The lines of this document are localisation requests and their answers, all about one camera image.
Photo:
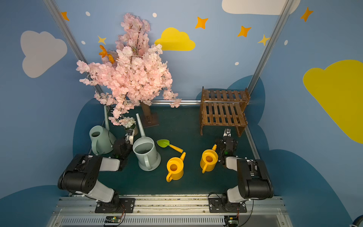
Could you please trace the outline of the brown wooden slatted shelf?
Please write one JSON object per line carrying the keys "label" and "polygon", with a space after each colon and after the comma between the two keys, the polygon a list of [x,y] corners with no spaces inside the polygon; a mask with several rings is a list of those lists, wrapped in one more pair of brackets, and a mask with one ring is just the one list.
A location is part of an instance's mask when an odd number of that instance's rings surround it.
{"label": "brown wooden slatted shelf", "polygon": [[250,102],[250,94],[245,90],[202,89],[199,122],[200,135],[204,126],[235,127],[241,137],[248,124],[245,109]]}

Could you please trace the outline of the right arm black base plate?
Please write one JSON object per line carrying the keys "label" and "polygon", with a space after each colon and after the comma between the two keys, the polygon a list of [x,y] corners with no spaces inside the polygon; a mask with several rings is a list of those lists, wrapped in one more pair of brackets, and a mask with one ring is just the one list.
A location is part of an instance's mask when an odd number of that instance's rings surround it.
{"label": "right arm black base plate", "polygon": [[209,198],[210,213],[246,213],[247,208],[244,203],[230,203],[219,198]]}

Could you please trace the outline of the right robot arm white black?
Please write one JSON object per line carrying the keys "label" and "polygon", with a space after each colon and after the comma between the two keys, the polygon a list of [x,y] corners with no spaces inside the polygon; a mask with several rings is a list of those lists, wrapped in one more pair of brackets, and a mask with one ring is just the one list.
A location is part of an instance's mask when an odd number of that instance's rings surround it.
{"label": "right robot arm white black", "polygon": [[222,194],[220,209],[225,212],[246,212],[245,203],[249,200],[265,200],[274,196],[273,185],[264,161],[260,159],[239,158],[234,152],[237,140],[231,136],[231,130],[226,128],[222,139],[216,140],[218,161],[223,167],[237,172],[237,186]]}

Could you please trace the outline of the yellow watering can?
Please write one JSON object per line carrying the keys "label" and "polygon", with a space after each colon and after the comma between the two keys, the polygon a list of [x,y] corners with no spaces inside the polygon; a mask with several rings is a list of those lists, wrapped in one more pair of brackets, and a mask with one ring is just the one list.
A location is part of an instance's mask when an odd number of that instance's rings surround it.
{"label": "yellow watering can", "polygon": [[200,167],[202,169],[202,173],[212,171],[217,162],[218,162],[218,154],[216,153],[217,145],[215,144],[212,149],[207,149],[202,153],[202,157],[200,160]]}
{"label": "yellow watering can", "polygon": [[166,181],[171,182],[172,180],[179,180],[184,174],[184,159],[186,153],[183,152],[182,155],[169,159],[167,162],[168,175],[166,176]]}

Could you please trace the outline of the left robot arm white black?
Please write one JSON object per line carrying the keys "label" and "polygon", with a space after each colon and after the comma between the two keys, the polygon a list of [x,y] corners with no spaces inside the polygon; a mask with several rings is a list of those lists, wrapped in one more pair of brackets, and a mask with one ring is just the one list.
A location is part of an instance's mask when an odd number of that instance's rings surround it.
{"label": "left robot arm white black", "polygon": [[58,188],[96,200],[95,213],[132,213],[127,202],[123,202],[114,189],[99,182],[98,176],[100,172],[124,170],[132,152],[134,135],[133,130],[127,130],[124,138],[115,141],[112,158],[76,155],[58,179]]}

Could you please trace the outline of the pale blue watering can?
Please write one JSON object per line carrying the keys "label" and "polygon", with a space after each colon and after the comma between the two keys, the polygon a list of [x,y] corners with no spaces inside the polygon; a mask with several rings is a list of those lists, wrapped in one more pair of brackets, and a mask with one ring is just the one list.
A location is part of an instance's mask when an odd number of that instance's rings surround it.
{"label": "pale blue watering can", "polygon": [[141,137],[133,144],[133,152],[138,158],[139,167],[144,171],[153,171],[161,163],[161,155],[156,149],[155,142],[145,135],[139,114],[136,114]]}

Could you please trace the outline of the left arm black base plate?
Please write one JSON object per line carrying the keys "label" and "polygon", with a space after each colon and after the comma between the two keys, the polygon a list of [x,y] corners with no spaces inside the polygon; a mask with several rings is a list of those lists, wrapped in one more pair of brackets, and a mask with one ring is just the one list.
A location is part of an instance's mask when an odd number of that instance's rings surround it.
{"label": "left arm black base plate", "polygon": [[112,202],[97,202],[95,213],[133,213],[135,198],[118,198]]}

